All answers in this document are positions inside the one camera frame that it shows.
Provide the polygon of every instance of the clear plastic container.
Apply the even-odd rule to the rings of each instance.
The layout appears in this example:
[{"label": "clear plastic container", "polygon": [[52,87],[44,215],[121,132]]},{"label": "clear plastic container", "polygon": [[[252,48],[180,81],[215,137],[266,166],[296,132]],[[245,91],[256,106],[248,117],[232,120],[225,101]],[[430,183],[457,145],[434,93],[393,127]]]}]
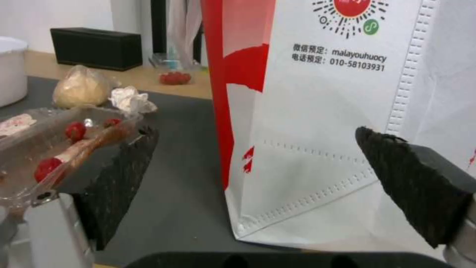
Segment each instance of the clear plastic container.
[{"label": "clear plastic container", "polygon": [[[9,144],[14,139],[21,136],[21,133],[37,124],[40,124],[44,120],[50,118],[51,116],[57,115],[61,112],[58,109],[48,109],[48,108],[38,108],[38,109],[30,109],[23,111],[22,113],[13,115],[13,116],[5,116],[0,118],[0,147],[2,143]],[[10,128],[11,134],[4,135],[6,128],[8,128],[8,124],[14,123],[14,120],[23,119],[23,125],[17,128]]]},{"label": "clear plastic container", "polygon": [[150,64],[157,70],[157,80],[164,85],[186,85],[193,83],[193,74],[201,70],[200,64],[194,61],[190,68],[184,68],[180,60],[165,53],[155,53],[149,58]]},{"label": "clear plastic container", "polygon": [[[110,118],[121,119],[115,126],[105,128]],[[123,141],[137,133],[140,114],[123,114],[118,110],[92,106],[65,110],[21,132],[10,143],[0,144],[0,206],[23,212],[30,200],[39,193],[58,185],[79,167],[97,148]],[[58,156],[71,146],[65,129],[71,122],[84,122],[87,146],[62,163],[44,180],[37,183],[33,174],[38,163]]]}]

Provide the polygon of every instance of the white paper bag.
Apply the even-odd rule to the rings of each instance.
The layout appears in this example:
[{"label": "white paper bag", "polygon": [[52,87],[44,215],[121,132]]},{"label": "white paper bag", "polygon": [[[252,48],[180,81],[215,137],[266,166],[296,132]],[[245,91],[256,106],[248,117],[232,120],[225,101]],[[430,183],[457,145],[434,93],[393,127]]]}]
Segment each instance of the white paper bag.
[{"label": "white paper bag", "polygon": [[476,4],[202,0],[202,10],[236,238],[441,257],[382,191],[354,133],[399,135],[465,168]]}]

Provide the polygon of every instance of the black box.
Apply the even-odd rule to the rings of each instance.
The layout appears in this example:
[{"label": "black box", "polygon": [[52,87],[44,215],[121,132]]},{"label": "black box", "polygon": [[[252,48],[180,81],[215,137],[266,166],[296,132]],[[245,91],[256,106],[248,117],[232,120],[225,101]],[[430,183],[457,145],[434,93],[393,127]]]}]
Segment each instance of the black box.
[{"label": "black box", "polygon": [[50,29],[60,64],[125,71],[142,65],[140,34],[88,28]]}]

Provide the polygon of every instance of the white wall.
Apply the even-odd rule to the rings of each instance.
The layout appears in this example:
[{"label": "white wall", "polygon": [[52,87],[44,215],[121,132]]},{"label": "white wall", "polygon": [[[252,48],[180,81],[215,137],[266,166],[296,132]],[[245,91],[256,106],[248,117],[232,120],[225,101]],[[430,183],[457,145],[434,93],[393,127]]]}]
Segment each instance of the white wall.
[{"label": "white wall", "polygon": [[31,50],[54,52],[50,28],[59,27],[113,30],[110,0],[0,0],[0,35]]},{"label": "white wall", "polygon": [[148,1],[150,0],[110,0],[113,29],[140,33],[140,5]]}]

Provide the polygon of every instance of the plastic bag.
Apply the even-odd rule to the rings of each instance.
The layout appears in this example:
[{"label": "plastic bag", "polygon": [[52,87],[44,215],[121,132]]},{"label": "plastic bag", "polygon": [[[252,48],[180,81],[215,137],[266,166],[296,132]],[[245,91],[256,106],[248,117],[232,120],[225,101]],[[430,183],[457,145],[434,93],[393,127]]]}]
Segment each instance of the plastic bag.
[{"label": "plastic bag", "polygon": [[111,85],[100,72],[76,65],[56,86],[53,102],[60,108],[84,104],[98,106],[108,99],[110,92]]},{"label": "plastic bag", "polygon": [[133,86],[116,88],[112,91],[112,106],[127,113],[151,113],[157,110],[157,106],[148,101],[149,95],[141,93]]}]

